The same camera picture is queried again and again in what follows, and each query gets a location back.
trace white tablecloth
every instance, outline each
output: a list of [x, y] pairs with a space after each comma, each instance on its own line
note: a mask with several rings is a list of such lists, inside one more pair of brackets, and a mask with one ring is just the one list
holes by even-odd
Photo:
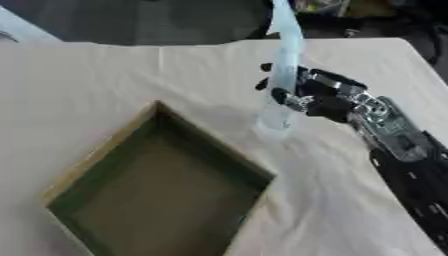
[[[278, 174], [232, 256], [441, 255], [349, 127], [298, 114], [289, 140], [252, 131], [263, 103], [253, 87], [266, 75], [259, 64], [275, 45], [0, 45], [1, 255], [82, 255], [38, 194], [155, 99]], [[448, 90], [405, 41], [308, 40], [303, 63], [392, 97], [448, 144]]]

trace square tray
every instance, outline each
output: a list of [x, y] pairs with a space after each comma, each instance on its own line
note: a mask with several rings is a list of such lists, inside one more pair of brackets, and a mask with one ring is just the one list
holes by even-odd
[[157, 102], [51, 186], [97, 256], [223, 255], [273, 175]]

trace plastic bottle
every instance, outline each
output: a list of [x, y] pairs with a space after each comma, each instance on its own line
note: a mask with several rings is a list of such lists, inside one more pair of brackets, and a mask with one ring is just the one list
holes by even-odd
[[297, 66], [303, 49], [302, 30], [287, 0], [274, 0], [274, 12], [268, 34], [280, 33], [280, 47], [276, 52], [266, 90], [266, 103], [260, 112], [258, 126], [265, 132], [285, 135], [293, 125], [293, 113], [278, 105], [271, 90], [281, 87], [293, 91], [297, 79]]

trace table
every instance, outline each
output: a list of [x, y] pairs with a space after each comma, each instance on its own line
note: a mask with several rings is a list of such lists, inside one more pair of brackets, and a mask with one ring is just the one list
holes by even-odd
[[[278, 175], [230, 255], [442, 255], [407, 215], [347, 126], [297, 115], [288, 140], [252, 129], [254, 85], [277, 41], [220, 46], [0, 46], [0, 248], [83, 255], [39, 193], [148, 103], [162, 99]], [[401, 39], [307, 40], [303, 63], [392, 97], [448, 144], [448, 90]]]

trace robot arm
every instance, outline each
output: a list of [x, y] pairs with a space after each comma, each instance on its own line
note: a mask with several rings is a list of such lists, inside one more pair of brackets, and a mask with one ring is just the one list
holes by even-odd
[[350, 125], [400, 203], [448, 255], [448, 150], [391, 99], [370, 95], [367, 86], [323, 70], [299, 70], [295, 92], [274, 88], [272, 97], [308, 116]]

